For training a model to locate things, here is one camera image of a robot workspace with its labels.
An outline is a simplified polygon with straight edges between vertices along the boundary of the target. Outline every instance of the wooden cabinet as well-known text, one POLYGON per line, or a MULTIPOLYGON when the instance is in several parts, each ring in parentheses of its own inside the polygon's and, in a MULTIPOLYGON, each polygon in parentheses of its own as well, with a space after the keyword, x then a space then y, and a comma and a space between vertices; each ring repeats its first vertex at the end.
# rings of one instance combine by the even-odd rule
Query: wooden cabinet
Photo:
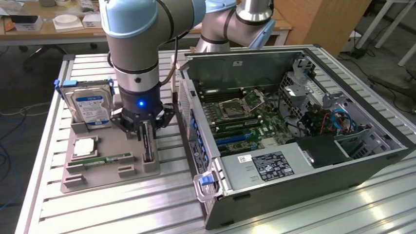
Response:
POLYGON ((320 44, 337 56, 370 0, 274 0, 293 29, 285 45, 320 44))

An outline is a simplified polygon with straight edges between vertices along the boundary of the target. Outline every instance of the hard drive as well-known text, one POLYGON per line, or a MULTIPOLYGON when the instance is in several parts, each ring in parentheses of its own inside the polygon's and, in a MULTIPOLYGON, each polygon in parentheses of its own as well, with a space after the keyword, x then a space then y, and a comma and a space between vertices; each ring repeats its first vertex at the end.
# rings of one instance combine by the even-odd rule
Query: hard drive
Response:
POLYGON ((110 110, 113 109, 113 81, 65 80, 54 88, 68 105, 73 123, 85 122, 88 129, 110 127, 110 110))

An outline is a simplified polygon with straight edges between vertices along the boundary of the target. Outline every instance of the hard drive label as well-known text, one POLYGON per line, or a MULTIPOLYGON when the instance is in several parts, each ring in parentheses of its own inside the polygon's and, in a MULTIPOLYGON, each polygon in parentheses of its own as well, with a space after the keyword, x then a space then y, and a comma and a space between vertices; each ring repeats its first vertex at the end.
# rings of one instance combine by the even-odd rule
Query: hard drive label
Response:
POLYGON ((294 174, 281 151, 252 157, 252 160, 262 181, 269 181, 294 174))
POLYGON ((109 122, 108 110, 102 107, 101 96, 76 98, 80 114, 88 125, 101 125, 109 122))

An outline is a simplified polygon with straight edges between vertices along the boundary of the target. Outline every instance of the aluminum table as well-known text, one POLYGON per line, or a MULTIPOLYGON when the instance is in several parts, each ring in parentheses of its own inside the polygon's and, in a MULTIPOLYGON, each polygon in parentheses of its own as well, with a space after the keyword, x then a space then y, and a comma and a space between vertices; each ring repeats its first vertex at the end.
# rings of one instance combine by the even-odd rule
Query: aluminum table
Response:
MULTIPOLYGON (((397 129, 416 142, 414 125, 324 49, 312 45, 308 48, 397 129)), ((168 73, 172 53, 164 51, 158 54, 160 79, 164 79, 168 73)), ((108 77, 114 79, 113 69, 106 64, 105 56, 105 54, 96 54, 78 55, 73 59, 66 57, 58 79, 61 81, 97 80, 108 77)), ((329 92, 338 91, 321 71, 316 71, 316 79, 329 92)), ((170 84, 161 88, 164 102, 169 101, 170 84)), ((296 204, 221 229, 206 231, 176 119, 165 129, 157 131, 160 175, 116 186, 62 194, 60 180, 69 124, 69 110, 58 94, 54 93, 16 229, 18 234, 292 234, 302 232, 338 234, 393 231, 398 234, 416 232, 416 154, 410 154, 349 190, 296 204)))

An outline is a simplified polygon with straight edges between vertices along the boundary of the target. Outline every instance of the white table leg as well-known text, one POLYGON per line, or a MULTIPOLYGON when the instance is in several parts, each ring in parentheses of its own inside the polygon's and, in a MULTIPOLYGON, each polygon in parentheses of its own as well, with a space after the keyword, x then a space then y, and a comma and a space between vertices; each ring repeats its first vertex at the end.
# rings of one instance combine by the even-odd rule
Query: white table leg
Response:
POLYGON ((366 29, 366 31, 365 31, 360 41, 358 41, 358 44, 357 44, 356 48, 360 49, 362 47, 362 45, 365 44, 365 41, 366 41, 372 31, 374 30, 374 28, 376 28, 376 26, 377 26, 382 16, 385 15, 386 11, 389 10, 390 5, 392 5, 392 1, 388 0, 386 3, 382 6, 382 8, 381 8, 376 18, 374 18, 374 20, 372 21, 372 23, 370 23, 370 25, 369 25, 369 27, 368 27, 368 29, 366 29))
POLYGON ((397 65, 400 67, 402 67, 404 64, 408 62, 408 60, 412 57, 412 55, 414 54, 414 52, 416 52, 416 43, 414 43, 413 47, 410 48, 410 50, 408 51, 408 53, 405 54, 405 56, 402 57, 402 59, 400 60, 400 62, 397 63, 397 65))
POLYGON ((381 47, 381 45, 385 42, 386 38, 390 36, 390 33, 393 32, 397 24, 401 22, 404 16, 409 12, 409 10, 410 10, 413 5, 414 5, 414 1, 410 1, 408 6, 400 12, 398 16, 396 17, 393 23, 390 24, 389 28, 386 29, 385 33, 382 34, 382 37, 380 38, 380 40, 378 40, 378 42, 377 42, 377 44, 374 46, 377 49, 381 47))
POLYGON ((274 45, 284 45, 286 42, 286 36, 288 36, 288 30, 280 31, 280 34, 277 35, 274 45))

